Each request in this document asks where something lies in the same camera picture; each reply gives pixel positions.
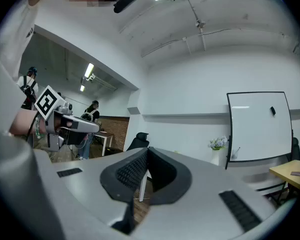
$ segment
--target white wall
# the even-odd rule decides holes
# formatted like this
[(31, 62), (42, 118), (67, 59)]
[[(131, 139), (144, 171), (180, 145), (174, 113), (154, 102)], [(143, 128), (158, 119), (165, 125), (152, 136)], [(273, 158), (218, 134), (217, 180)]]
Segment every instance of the white wall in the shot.
[[(230, 135), (226, 94), (253, 91), (285, 92), (300, 145), (300, 57), (257, 46), (210, 50), (150, 69), (140, 97), (143, 130), (151, 146), (209, 161), (209, 140)], [(276, 180), (268, 169), (283, 160), (240, 165), (237, 174), (258, 188), (271, 186)]]
[(300, 58), (258, 46), (229, 46), (150, 69), (144, 114), (227, 111), (227, 93), (285, 91), (300, 109)]
[(100, 116), (129, 117), (127, 107), (130, 94), (131, 89), (123, 85), (114, 92), (98, 97)]

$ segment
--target brick wall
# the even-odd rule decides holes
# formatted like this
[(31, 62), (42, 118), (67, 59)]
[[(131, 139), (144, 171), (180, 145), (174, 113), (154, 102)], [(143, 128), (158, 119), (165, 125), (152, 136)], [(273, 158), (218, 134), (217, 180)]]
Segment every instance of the brick wall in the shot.
[(99, 121), (102, 123), (101, 128), (114, 134), (111, 147), (124, 150), (129, 117), (100, 116)]

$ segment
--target wall shelf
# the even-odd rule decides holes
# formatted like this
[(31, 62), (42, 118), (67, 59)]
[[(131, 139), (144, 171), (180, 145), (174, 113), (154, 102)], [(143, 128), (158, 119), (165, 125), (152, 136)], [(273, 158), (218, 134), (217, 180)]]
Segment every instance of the wall shelf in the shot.
[[(300, 119), (300, 109), (290, 109), (291, 119), (298, 120)], [(184, 114), (142, 114), (145, 118), (224, 118), (229, 117), (229, 111), (222, 112), (222, 113), (184, 113)]]

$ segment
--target white flowers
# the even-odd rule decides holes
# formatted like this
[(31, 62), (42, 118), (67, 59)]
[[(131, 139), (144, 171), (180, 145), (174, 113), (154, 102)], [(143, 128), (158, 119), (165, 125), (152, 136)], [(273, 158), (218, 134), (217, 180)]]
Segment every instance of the white flowers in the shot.
[(210, 140), (208, 147), (212, 148), (213, 150), (219, 150), (219, 149), (222, 149), (226, 145), (227, 141), (228, 141), (228, 139), (226, 138), (226, 136), (222, 136), (217, 139), (214, 138), (214, 139)]

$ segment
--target white table leg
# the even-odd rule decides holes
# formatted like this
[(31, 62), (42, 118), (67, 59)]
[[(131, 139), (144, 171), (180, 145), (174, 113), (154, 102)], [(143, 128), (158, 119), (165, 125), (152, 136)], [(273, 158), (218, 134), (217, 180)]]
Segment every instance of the white table leg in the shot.
[(106, 151), (106, 144), (107, 144), (107, 138), (104, 138), (104, 142), (103, 142), (103, 148), (102, 148), (102, 156), (105, 156), (105, 151)]
[(111, 148), (111, 143), (112, 143), (112, 137), (113, 137), (113, 135), (111, 135), (111, 138), (110, 138), (110, 144), (109, 144), (110, 148)]
[(144, 200), (146, 184), (147, 184), (147, 176), (148, 176), (148, 171), (145, 173), (145, 175), (143, 176), (143, 179), (141, 181), (140, 192), (139, 192), (139, 202), (142, 202)]

